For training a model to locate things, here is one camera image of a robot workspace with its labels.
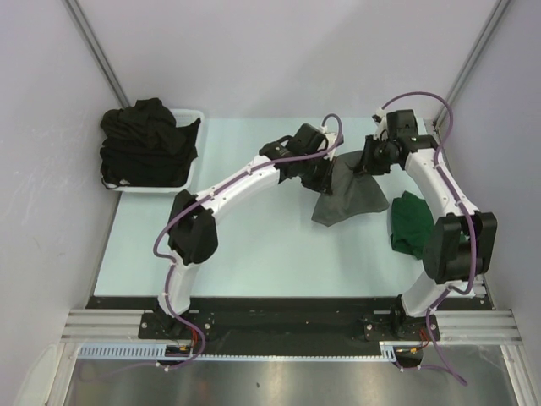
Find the grey t shirt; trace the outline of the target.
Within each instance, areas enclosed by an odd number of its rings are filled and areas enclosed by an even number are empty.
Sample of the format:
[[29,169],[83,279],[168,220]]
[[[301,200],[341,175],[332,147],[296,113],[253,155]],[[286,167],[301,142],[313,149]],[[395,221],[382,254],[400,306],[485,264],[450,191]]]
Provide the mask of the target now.
[[361,214],[380,213],[389,201],[372,175],[355,173],[362,150],[339,155],[331,171],[331,193],[321,194],[311,217],[313,222],[331,227]]

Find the white plastic basket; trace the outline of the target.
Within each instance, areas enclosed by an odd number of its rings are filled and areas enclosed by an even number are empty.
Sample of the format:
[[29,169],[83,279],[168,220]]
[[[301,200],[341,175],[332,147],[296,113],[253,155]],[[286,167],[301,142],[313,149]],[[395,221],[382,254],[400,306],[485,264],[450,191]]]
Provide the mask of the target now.
[[186,109],[186,108],[173,108],[171,109],[173,117],[176,119],[178,127],[185,127],[189,124],[195,122],[197,119],[200,120],[198,134],[195,140],[195,148],[197,150],[198,156],[191,162],[189,166],[188,176],[184,184],[177,187],[142,187],[142,186],[133,186],[128,184],[111,184],[107,183],[102,179],[103,186],[108,190],[113,190],[122,193],[132,193],[132,194],[150,194],[150,195],[175,195],[183,189],[187,189],[194,179],[194,175],[197,172],[197,167],[202,158],[202,147],[206,137],[206,128],[205,128],[205,115],[199,110]]

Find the black t shirts pile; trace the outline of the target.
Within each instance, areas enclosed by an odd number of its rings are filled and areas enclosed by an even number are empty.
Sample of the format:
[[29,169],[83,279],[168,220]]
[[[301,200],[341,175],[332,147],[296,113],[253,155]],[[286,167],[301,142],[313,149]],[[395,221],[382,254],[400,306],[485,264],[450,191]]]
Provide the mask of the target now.
[[196,140],[202,118],[180,125],[155,97],[104,113],[100,127],[101,179],[119,187],[177,188],[186,184],[198,157]]

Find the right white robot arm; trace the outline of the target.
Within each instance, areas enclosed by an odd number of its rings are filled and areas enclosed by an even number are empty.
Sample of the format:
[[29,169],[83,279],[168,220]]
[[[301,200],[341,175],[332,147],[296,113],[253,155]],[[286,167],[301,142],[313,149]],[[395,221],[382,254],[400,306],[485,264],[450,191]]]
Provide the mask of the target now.
[[462,192],[440,160],[440,145],[418,132],[413,111],[379,109],[373,119],[377,130],[366,137],[355,173],[378,176],[400,166],[418,186],[434,220],[424,246],[424,271],[396,298],[389,315],[392,334],[409,339],[421,327],[430,327],[432,312],[449,293],[469,294],[476,276],[489,269],[497,220]]

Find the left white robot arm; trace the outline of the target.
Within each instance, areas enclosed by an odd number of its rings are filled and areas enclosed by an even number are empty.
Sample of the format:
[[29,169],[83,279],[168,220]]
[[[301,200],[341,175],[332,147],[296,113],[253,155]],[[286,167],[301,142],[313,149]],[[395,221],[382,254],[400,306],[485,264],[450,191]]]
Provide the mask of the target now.
[[156,324],[161,332],[170,338],[185,332],[183,313],[189,309],[199,266],[218,248],[220,220],[235,205],[291,178],[299,178],[304,187],[318,193],[329,192],[335,149],[342,142],[340,130],[330,132],[324,125],[305,123],[295,135],[265,144],[248,164],[219,184],[175,196],[170,215],[174,224],[167,231],[172,270],[159,298],[164,311]]

